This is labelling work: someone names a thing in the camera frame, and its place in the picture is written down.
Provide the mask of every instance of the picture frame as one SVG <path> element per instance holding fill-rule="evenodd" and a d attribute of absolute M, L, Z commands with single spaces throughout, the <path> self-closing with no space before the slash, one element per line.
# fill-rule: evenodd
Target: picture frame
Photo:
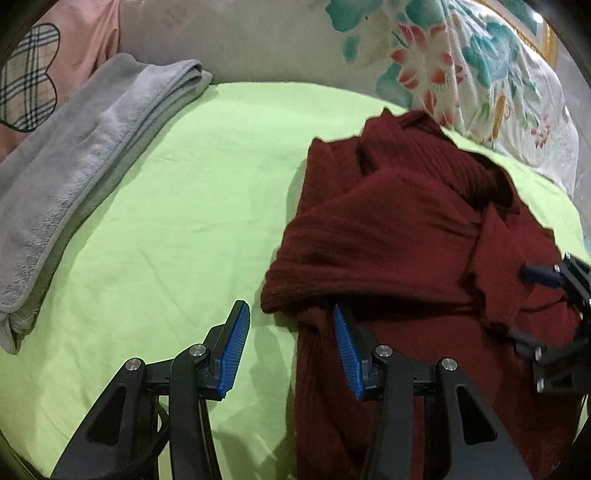
<path fill-rule="evenodd" d="M 531 49 L 535 50 L 551 67 L 556 65 L 557 39 L 556 34 L 535 12 L 522 0 L 475 0 L 497 15 L 501 16 L 515 31 L 517 36 Z"/>

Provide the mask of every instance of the teal leaf print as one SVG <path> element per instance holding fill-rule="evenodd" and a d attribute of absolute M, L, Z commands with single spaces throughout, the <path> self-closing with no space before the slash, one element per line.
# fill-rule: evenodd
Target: teal leaf print
<path fill-rule="evenodd" d="M 463 2 L 455 2 L 454 0 L 449 0 L 447 3 L 447 8 L 450 11 L 457 11 L 465 17 L 474 18 L 474 12 L 472 11 L 472 9 L 464 5 Z"/>
<path fill-rule="evenodd" d="M 390 68 L 379 77 L 376 93 L 388 102 L 396 103 L 404 108 L 411 108 L 413 94 L 398 82 L 401 69 L 402 65 L 399 63 L 390 65 Z"/>
<path fill-rule="evenodd" d="M 478 82 L 489 89 L 493 82 L 509 75 L 510 64 L 519 53 L 519 43 L 505 25 L 489 22 L 486 31 L 492 38 L 472 35 L 470 44 L 462 47 L 462 55 L 476 69 Z"/>
<path fill-rule="evenodd" d="M 412 0 L 406 7 L 410 20 L 423 30 L 443 22 L 443 12 L 433 0 Z"/>
<path fill-rule="evenodd" d="M 375 12 L 383 0 L 330 0 L 325 10 L 338 32 L 353 30 L 365 15 Z"/>
<path fill-rule="evenodd" d="M 343 57 L 345 62 L 353 63 L 357 59 L 357 53 L 359 51 L 359 42 L 361 37 L 359 35 L 351 35 L 343 42 Z"/>
<path fill-rule="evenodd" d="M 515 94 L 517 93 L 517 85 L 513 79 L 509 79 L 509 87 L 511 88 L 511 98 L 514 98 Z"/>
<path fill-rule="evenodd" d="M 533 92 L 535 92 L 537 90 L 537 88 L 535 86 L 535 83 L 534 82 L 530 82 L 529 80 L 523 80 L 523 85 L 525 85 L 526 87 L 528 87 Z"/>

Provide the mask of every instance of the clothing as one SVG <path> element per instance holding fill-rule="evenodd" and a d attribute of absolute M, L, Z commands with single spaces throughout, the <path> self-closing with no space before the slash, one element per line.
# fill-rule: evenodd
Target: clothing
<path fill-rule="evenodd" d="M 119 0 L 59 0 L 0 69 L 0 163 L 117 53 Z"/>
<path fill-rule="evenodd" d="M 518 278 L 525 263 L 559 260 L 552 232 L 506 172 L 460 151 L 424 112 L 384 111 L 360 137 L 314 140 L 296 217 L 261 293 L 263 311 L 299 325 L 298 477 L 357 479 L 368 445 L 373 406 L 346 385 L 336 300 L 411 359 L 457 360 L 534 478 L 547 475 L 573 440 L 578 399 L 538 395 L 528 361 L 488 330 L 511 327 L 556 347 L 570 341 L 579 317 L 564 293 Z M 420 471 L 417 455 L 414 478 Z"/>
<path fill-rule="evenodd" d="M 33 326 L 72 235 L 212 75 L 120 53 L 0 164 L 0 346 Z"/>

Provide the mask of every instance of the metal screw head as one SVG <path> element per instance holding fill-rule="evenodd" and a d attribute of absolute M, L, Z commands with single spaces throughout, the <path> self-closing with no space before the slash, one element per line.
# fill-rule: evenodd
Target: metal screw head
<path fill-rule="evenodd" d="M 189 353 L 193 356 L 202 356 L 207 352 L 207 347 L 202 343 L 197 343 L 189 349 Z"/>
<path fill-rule="evenodd" d="M 392 350 L 392 347 L 388 345 L 378 345 L 375 348 L 375 353 L 378 356 L 388 357 L 391 356 L 394 353 L 394 351 Z"/>
<path fill-rule="evenodd" d="M 445 370 L 453 372 L 457 368 L 457 362 L 453 358 L 444 358 L 441 360 L 441 366 L 445 368 Z"/>
<path fill-rule="evenodd" d="M 127 360 L 125 363 L 125 368 L 130 372 L 137 370 L 139 367 L 142 366 L 142 361 L 139 358 L 132 358 L 131 360 Z"/>

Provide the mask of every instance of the pink pillow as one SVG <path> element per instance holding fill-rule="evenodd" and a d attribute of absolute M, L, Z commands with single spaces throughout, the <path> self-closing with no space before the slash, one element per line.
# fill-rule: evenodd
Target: pink pillow
<path fill-rule="evenodd" d="M 60 0 L 0 71 L 0 162 L 119 46 L 119 0 Z"/>

